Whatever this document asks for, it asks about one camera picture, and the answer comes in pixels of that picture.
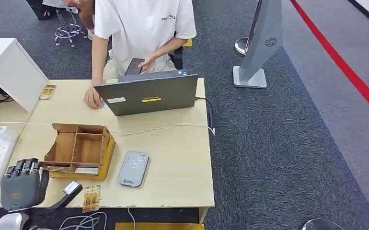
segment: laptop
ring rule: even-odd
[[[186,70],[121,76],[118,83],[95,85],[116,116],[148,113],[195,105],[197,74]]]

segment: card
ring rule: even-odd
[[[42,90],[42,93],[39,99],[49,100],[50,98],[52,98],[52,94],[55,88],[56,88],[56,85],[46,85],[45,88]]]
[[[83,213],[100,209],[100,185],[89,186],[84,191]]]

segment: black chair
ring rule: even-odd
[[[176,69],[183,69],[183,46],[169,54]]]

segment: desk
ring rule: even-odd
[[[83,96],[90,80],[52,80],[57,85],[51,100],[41,100],[30,123],[78,123],[105,125],[110,131],[134,132],[177,123],[207,124],[206,104],[200,100],[193,108],[116,117],[111,110],[90,109]],[[198,80],[197,96],[204,97],[204,80]],[[113,134],[116,148],[107,179],[103,182],[78,180],[84,187],[101,185],[101,207],[198,207],[203,222],[208,207],[214,206],[208,130],[197,126],[178,126],[122,136]],[[15,147],[10,164],[19,159],[43,159],[56,137],[52,126],[26,125]],[[117,176],[128,150],[146,152],[150,162],[138,188],[117,183]],[[48,207],[63,196],[70,179],[51,178],[45,201]],[[82,207],[83,192],[69,207]]]

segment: card reader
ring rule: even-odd
[[[144,152],[128,151],[122,163],[117,181],[122,185],[138,187],[144,178],[145,169],[149,161]]]

